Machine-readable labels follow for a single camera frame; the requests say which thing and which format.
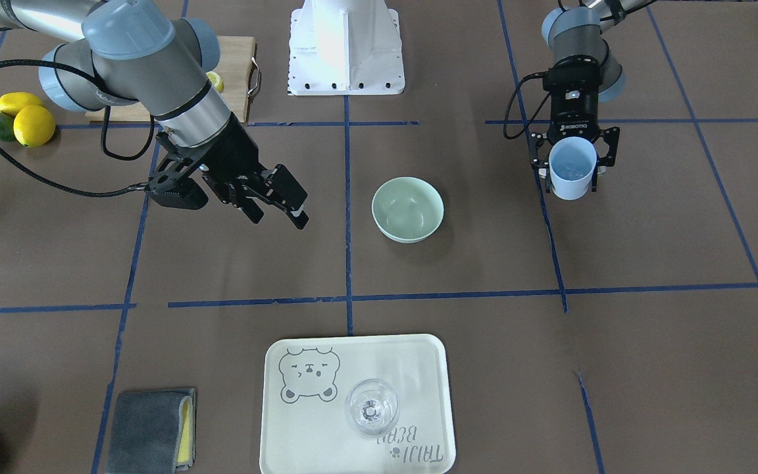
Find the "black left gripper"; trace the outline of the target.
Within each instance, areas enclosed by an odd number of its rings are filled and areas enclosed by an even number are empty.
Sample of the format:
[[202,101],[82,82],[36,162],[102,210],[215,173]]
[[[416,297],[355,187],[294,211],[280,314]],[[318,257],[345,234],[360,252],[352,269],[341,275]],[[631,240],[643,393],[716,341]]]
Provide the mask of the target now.
[[616,165],[619,152],[620,127],[601,131],[597,121],[601,66],[595,58],[563,58],[543,78],[543,89],[549,93],[551,112],[547,132],[529,132],[530,166],[542,180],[549,178],[549,165],[544,147],[569,137],[595,143],[601,138],[607,145],[604,156],[597,158],[594,171],[594,192],[599,177]]

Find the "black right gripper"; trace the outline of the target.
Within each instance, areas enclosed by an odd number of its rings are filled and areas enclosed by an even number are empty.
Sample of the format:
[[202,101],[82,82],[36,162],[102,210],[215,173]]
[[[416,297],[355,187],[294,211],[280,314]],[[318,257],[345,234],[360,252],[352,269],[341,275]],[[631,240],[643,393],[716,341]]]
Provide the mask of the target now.
[[213,138],[197,147],[180,146],[172,138],[174,135],[168,127],[157,133],[157,143],[165,149],[166,156],[153,176],[171,174],[192,178],[193,172],[203,166],[205,182],[220,201],[241,210],[253,224],[261,222],[264,212],[252,197],[247,197],[244,186],[261,193],[272,206],[280,208],[297,229],[306,227],[309,220],[304,210],[307,191],[285,165],[268,170],[259,162],[259,148],[236,118],[230,118]]

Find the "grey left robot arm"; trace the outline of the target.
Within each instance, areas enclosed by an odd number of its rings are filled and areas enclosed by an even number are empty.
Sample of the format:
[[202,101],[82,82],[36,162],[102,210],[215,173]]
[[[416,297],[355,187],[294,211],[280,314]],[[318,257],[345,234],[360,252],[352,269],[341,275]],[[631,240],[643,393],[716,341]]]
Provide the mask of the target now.
[[616,164],[620,128],[599,125],[599,104],[622,93],[626,75],[604,33],[648,5],[590,1],[545,16],[541,33],[553,66],[538,78],[551,107],[547,130],[530,135],[530,164],[545,190],[562,200],[595,192],[599,175]]

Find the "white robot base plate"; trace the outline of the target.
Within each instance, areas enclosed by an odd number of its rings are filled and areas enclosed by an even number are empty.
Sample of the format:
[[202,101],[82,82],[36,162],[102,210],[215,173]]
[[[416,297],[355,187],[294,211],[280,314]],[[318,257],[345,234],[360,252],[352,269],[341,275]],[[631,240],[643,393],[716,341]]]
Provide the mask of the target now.
[[305,1],[291,12],[287,93],[390,95],[406,87],[397,10],[384,1]]

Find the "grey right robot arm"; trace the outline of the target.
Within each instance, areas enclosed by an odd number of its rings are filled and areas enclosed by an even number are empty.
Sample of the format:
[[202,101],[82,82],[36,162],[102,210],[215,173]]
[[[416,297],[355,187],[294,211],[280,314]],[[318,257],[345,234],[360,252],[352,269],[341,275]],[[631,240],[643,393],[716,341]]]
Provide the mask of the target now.
[[161,126],[166,157],[148,181],[117,191],[142,191],[159,206],[196,210],[208,197],[250,221],[261,203],[304,228],[307,193],[285,165],[271,170],[222,94],[207,78],[220,60],[216,34],[197,18],[167,18],[151,1],[0,1],[0,27],[38,31],[61,40],[43,60],[9,60],[0,69],[36,66],[46,96],[73,112],[142,104]]

